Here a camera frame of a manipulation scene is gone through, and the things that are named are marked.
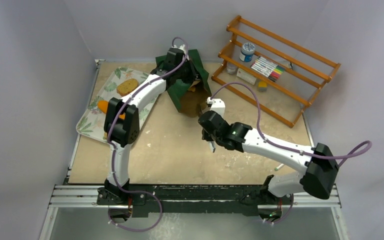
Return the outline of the metal tongs with white handle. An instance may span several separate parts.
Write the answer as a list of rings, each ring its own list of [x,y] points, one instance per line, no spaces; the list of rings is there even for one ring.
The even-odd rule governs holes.
[[[209,106],[206,102],[199,103],[196,106],[196,113],[198,117],[201,117],[204,112],[206,112],[209,109]]]

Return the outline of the orange fake baguette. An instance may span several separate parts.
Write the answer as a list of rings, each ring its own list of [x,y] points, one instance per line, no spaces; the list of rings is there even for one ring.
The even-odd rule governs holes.
[[[106,100],[99,100],[99,101],[97,102],[97,107],[98,107],[98,109],[99,109],[104,115],[107,114],[108,104],[109,104],[109,102],[106,101]],[[119,118],[120,118],[121,120],[124,120],[124,119],[125,119],[125,116],[126,116],[126,115],[123,113],[123,114],[121,114],[121,115],[119,116]]]

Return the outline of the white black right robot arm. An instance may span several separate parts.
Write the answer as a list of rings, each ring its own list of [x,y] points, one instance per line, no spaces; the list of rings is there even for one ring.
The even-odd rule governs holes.
[[[296,145],[298,152],[286,150],[293,143],[270,136],[262,137],[256,128],[241,122],[229,124],[215,111],[198,118],[202,138],[229,151],[239,151],[269,158],[294,169],[293,173],[268,177],[260,196],[268,204],[295,193],[327,200],[330,198],[339,166],[332,159],[330,148],[318,143],[316,147]]]

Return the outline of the green paper bag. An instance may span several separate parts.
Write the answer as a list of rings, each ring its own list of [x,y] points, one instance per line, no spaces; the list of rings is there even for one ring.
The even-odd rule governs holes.
[[[155,58],[155,62],[163,60],[165,55]],[[199,80],[192,84],[183,83],[180,79],[174,85],[167,88],[168,95],[176,110],[190,118],[197,117],[197,105],[206,102],[212,95],[208,78],[209,73],[205,70],[199,52],[196,49],[188,51],[188,60],[191,60],[199,73]]]

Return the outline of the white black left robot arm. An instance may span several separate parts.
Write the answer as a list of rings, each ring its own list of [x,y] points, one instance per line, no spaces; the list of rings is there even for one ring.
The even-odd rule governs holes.
[[[100,193],[105,199],[122,205],[132,194],[128,189],[128,165],[132,145],[140,133],[140,112],[177,80],[190,84],[195,79],[196,71],[188,60],[187,47],[173,46],[136,89],[120,99],[109,100],[103,129],[111,155],[109,174]]]

